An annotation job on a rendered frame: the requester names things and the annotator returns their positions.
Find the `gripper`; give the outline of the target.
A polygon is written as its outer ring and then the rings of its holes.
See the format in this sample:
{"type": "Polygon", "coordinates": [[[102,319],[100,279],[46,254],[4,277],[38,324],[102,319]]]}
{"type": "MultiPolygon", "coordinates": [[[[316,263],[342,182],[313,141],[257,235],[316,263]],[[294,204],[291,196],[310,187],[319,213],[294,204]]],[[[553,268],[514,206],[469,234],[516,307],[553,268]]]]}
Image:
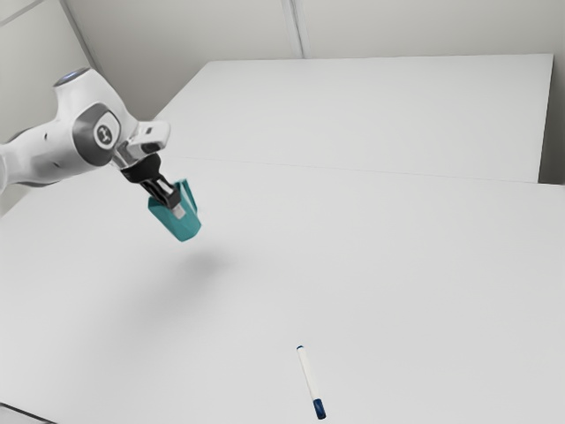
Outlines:
{"type": "Polygon", "coordinates": [[[147,205],[152,213],[167,213],[181,219],[185,216],[181,193],[162,176],[161,164],[161,157],[151,154],[134,165],[121,169],[121,173],[130,183],[140,184],[149,193],[147,205]]]}

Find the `teal faceted mug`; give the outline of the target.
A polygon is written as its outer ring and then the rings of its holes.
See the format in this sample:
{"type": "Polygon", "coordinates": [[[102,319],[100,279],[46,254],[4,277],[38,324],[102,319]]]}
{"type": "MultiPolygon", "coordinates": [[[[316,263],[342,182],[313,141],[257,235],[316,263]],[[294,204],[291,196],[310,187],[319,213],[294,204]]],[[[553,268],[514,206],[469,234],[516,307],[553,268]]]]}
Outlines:
{"type": "Polygon", "coordinates": [[[178,180],[175,183],[176,189],[180,192],[179,207],[185,214],[178,218],[174,213],[163,206],[153,197],[148,199],[147,207],[152,215],[179,241],[184,242],[195,237],[201,228],[198,217],[198,207],[192,195],[192,190],[186,179],[178,180]]]}

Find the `white marker with blue cap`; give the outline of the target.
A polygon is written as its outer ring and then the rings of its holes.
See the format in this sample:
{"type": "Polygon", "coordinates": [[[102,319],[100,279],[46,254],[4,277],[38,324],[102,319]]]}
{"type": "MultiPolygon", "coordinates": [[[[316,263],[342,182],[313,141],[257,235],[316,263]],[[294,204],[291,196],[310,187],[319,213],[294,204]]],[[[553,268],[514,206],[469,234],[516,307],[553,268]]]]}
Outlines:
{"type": "Polygon", "coordinates": [[[323,405],[323,401],[320,397],[320,391],[313,376],[313,370],[308,359],[306,349],[303,345],[299,345],[297,347],[297,354],[316,417],[318,420],[325,420],[327,418],[325,406],[323,405]]]}

